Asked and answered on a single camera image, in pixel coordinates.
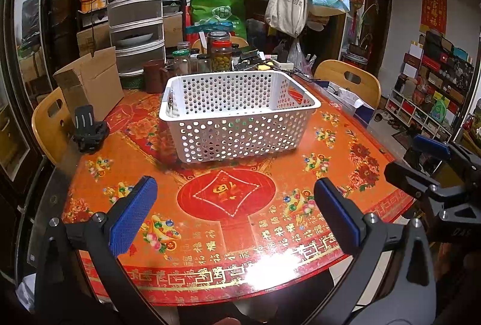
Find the wall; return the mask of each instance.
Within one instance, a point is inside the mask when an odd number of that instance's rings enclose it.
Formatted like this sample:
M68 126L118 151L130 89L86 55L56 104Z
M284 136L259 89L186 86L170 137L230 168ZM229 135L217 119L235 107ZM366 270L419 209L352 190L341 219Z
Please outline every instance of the wall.
M448 0L446 38L476 58L481 0ZM419 39L422 0L393 0L391 25L386 51L379 71L382 94L387 96L396 83L405 52L410 42Z

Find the perforated basket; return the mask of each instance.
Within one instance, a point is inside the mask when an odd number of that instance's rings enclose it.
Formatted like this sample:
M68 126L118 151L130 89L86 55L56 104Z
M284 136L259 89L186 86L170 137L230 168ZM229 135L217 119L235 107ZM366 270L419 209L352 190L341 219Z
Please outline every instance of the perforated basket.
M320 106L282 72L236 71L171 78L159 117L192 163L296 148Z

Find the round table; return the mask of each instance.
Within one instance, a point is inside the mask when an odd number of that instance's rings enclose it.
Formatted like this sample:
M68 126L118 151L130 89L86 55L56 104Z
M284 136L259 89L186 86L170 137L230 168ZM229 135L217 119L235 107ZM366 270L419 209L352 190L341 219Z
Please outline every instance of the round table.
M119 260L152 304L250 297L327 269L343 253L314 202L318 178L329 177L384 221L412 198L384 179L394 157L372 131L309 88L322 106L297 149L200 164L177 158L158 118L159 95L126 92L106 118L111 133L100 151L80 155L69 145L39 206L29 261L35 264L38 237L53 214L72 223L107 212L147 175L157 181L157 200ZM95 292L106 295L88 254L81 255Z

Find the shoe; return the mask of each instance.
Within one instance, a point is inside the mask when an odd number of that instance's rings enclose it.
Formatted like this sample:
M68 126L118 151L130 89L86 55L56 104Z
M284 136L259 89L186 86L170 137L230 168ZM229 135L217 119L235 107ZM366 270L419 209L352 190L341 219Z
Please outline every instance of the shoe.
M384 111L381 113L383 120L392 120L393 117L389 114L389 112Z

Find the wooden chair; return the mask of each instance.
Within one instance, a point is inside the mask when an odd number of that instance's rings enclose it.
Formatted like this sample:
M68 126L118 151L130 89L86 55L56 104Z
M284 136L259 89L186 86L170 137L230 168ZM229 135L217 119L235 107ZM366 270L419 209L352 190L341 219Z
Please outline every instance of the wooden chair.
M349 89L374 109L379 106L381 85L378 79L367 71L339 60L325 60L317 67L314 78L334 82L343 89Z
M46 156L54 165L58 165L74 133L74 123L60 88L35 108L32 129Z
M247 47L249 45L249 43L247 43L246 40L244 40L242 37L238 37L238 36L230 36L230 42L232 44L238 44L239 48ZM204 48L202 47L200 38L198 38L196 40L196 42L192 45L192 48L199 49L202 54L207 53L207 51L204 51Z

